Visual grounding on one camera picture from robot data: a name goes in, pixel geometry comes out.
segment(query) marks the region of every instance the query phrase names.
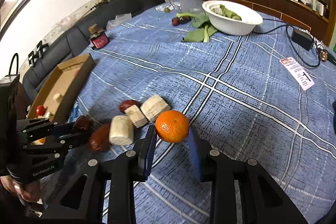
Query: red ball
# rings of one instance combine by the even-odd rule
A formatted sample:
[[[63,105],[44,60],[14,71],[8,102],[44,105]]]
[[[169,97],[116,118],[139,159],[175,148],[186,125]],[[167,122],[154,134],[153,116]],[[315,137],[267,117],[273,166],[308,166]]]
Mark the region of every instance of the red ball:
[[[38,116],[43,116],[45,114],[45,108],[44,108],[44,106],[38,106],[36,108],[36,114]]]

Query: black clip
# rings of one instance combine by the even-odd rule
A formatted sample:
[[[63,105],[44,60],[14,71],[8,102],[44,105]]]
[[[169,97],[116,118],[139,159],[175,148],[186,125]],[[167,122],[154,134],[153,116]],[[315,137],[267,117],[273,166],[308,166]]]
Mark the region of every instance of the black clip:
[[[31,51],[30,54],[28,54],[28,62],[29,62],[29,66],[30,67],[34,67],[35,66],[35,59],[39,58],[39,54],[35,54],[34,51]]]
[[[49,45],[48,43],[42,44],[42,40],[36,45],[36,55],[38,55],[40,59],[43,58],[43,49],[45,47],[49,47]]]

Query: red date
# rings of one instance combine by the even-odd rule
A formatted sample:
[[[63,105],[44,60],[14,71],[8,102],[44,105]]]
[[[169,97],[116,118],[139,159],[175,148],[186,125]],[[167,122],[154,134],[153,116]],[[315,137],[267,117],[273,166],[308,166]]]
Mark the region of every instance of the red date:
[[[89,139],[89,146],[92,151],[103,152],[109,148],[110,124],[106,123],[93,132]]]
[[[136,100],[125,100],[123,101],[120,105],[119,105],[119,110],[122,112],[122,113],[125,113],[125,110],[127,108],[129,108],[130,106],[132,105],[137,105],[137,106],[140,106],[140,103]]]
[[[90,128],[90,124],[91,122],[86,116],[79,116],[75,124],[72,126],[71,132],[74,134],[79,133],[80,131],[87,131]]]

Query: black power adapter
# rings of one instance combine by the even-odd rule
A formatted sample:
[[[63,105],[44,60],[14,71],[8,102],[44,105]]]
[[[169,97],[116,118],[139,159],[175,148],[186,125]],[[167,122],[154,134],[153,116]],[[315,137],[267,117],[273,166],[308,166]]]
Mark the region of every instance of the black power adapter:
[[[302,32],[296,28],[293,28],[293,33],[291,37],[292,41],[296,44],[302,46],[305,50],[309,51],[313,48],[314,40],[310,35]]]

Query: orange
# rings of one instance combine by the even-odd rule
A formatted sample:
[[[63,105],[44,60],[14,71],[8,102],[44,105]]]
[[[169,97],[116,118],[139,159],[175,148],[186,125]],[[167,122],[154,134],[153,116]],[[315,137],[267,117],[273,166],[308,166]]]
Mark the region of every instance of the orange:
[[[169,143],[179,143],[189,132],[187,117],[176,110],[162,112],[156,119],[155,127],[157,135]]]

